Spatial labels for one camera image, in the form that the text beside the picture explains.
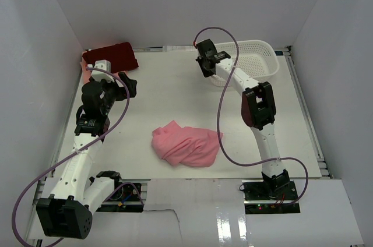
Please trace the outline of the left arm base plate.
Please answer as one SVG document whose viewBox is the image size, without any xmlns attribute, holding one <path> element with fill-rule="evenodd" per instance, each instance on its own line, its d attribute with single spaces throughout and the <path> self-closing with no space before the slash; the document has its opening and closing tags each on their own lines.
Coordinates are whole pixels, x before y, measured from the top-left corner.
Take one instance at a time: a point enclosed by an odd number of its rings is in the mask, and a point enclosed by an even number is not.
<svg viewBox="0 0 373 247">
<path fill-rule="evenodd" d="M 141 213 L 146 196 L 142 190 L 143 184 L 135 182 L 124 185 L 108 201 L 104 202 L 96 212 L 106 213 Z"/>
</svg>

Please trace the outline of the peach folded t-shirt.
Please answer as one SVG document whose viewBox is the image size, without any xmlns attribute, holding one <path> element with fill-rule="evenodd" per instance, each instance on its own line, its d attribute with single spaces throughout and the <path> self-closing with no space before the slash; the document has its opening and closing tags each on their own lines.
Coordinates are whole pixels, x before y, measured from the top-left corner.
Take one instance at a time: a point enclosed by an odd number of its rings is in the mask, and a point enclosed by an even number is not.
<svg viewBox="0 0 373 247">
<path fill-rule="evenodd" d="M 87 63 L 84 59 L 80 62 L 81 68 L 82 68 L 82 83 L 86 84 L 89 82 L 89 79 L 91 77 L 91 71 L 87 70 Z"/>
</svg>

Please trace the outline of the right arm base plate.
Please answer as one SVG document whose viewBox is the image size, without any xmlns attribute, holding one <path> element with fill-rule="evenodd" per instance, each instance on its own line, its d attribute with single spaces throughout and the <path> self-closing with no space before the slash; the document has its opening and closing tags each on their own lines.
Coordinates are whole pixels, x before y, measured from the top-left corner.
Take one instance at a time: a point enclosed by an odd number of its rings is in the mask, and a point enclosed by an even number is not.
<svg viewBox="0 0 373 247">
<path fill-rule="evenodd" d="M 277 193 L 273 193 L 263 181 L 243 182 L 238 189 L 244 194 L 246 215 L 299 214 L 301 212 L 299 203 L 294 202 L 298 194 L 293 181 Z"/>
</svg>

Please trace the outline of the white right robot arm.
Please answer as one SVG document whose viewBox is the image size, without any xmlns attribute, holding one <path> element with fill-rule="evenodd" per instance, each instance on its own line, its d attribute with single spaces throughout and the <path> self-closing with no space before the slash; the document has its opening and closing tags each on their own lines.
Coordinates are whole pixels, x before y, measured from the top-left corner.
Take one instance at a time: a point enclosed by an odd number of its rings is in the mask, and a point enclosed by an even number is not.
<svg viewBox="0 0 373 247">
<path fill-rule="evenodd" d="M 210 39 L 193 46 L 204 77 L 218 76 L 230 84 L 241 96 L 241 118 L 250 128 L 258 145 L 262 165 L 263 192 L 272 200 L 284 193 L 290 183 L 288 172 L 280 159 L 275 137 L 276 106 L 269 82 L 259 82 L 237 66 L 237 60 L 219 52 Z"/>
</svg>

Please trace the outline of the pink t-shirt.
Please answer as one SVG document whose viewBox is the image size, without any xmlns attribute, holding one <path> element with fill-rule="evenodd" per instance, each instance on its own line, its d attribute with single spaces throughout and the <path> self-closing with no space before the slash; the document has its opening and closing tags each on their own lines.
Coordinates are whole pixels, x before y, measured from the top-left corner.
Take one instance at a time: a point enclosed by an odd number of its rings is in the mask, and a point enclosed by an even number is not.
<svg viewBox="0 0 373 247">
<path fill-rule="evenodd" d="M 214 164 L 220 150 L 222 132 L 210 129 L 181 127 L 171 121 L 152 132 L 152 148 L 158 158 L 173 167 L 185 165 L 203 168 Z"/>
</svg>

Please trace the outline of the white perforated plastic basket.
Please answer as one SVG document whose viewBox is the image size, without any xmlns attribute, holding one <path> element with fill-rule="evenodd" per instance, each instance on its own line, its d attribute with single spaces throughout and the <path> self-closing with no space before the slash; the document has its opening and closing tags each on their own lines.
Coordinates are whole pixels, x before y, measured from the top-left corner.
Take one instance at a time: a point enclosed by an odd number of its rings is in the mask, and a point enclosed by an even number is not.
<svg viewBox="0 0 373 247">
<path fill-rule="evenodd" d="M 280 68 L 277 55 L 270 44 L 262 40 L 237 41 L 239 48 L 238 67 L 251 78 L 265 82 L 275 75 Z M 232 60 L 237 50 L 234 42 L 215 44 L 218 52 L 225 51 Z M 217 87 L 223 87 L 226 81 L 218 76 L 211 76 L 210 81 Z"/>
</svg>

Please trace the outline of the white front cover board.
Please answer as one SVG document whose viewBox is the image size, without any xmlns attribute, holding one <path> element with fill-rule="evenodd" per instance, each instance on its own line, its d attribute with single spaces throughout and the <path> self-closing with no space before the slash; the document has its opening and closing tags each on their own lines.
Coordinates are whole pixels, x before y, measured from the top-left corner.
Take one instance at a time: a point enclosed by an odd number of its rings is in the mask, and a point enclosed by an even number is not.
<svg viewBox="0 0 373 247">
<path fill-rule="evenodd" d="M 61 246 L 363 245 L 340 180 L 296 181 L 306 188 L 295 214 L 245 214 L 238 180 L 154 179 L 141 213 L 97 212 L 88 237 Z"/>
</svg>

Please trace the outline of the white paper sheet at wall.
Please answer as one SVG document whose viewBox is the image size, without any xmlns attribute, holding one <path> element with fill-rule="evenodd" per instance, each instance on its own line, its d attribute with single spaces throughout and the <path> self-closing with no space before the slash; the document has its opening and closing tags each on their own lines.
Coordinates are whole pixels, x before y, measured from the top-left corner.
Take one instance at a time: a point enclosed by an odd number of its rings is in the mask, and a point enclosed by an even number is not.
<svg viewBox="0 0 373 247">
<path fill-rule="evenodd" d="M 192 45 L 165 45 L 163 46 L 163 52 L 171 51 L 196 51 L 196 48 Z"/>
</svg>

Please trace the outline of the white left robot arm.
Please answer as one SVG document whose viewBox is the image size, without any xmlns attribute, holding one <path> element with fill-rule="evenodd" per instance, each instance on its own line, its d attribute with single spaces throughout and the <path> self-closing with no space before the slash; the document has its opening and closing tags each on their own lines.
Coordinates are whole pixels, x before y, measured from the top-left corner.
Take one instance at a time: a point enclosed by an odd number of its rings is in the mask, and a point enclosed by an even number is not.
<svg viewBox="0 0 373 247">
<path fill-rule="evenodd" d="M 48 237 L 85 239 L 92 227 L 93 214 L 109 198 L 122 196 L 120 174 L 101 172 L 87 184 L 96 154 L 111 127 L 109 112 L 116 101 L 136 96 L 137 81 L 126 73 L 118 73 L 120 82 L 104 71 L 93 70 L 82 87 L 82 105 L 76 112 L 73 157 L 48 197 L 38 200 L 36 212 L 43 232 Z"/>
</svg>

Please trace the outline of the dark red folded t-shirt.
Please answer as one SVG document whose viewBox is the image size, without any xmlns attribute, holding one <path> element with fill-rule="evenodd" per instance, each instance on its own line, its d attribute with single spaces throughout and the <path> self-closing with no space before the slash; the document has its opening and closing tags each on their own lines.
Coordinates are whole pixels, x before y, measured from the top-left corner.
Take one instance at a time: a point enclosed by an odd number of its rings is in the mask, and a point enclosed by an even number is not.
<svg viewBox="0 0 373 247">
<path fill-rule="evenodd" d="M 82 54 L 82 58 L 87 64 L 92 65 L 96 61 L 109 61 L 112 73 L 131 71 L 139 67 L 133 48 L 129 42 L 86 51 Z"/>
</svg>

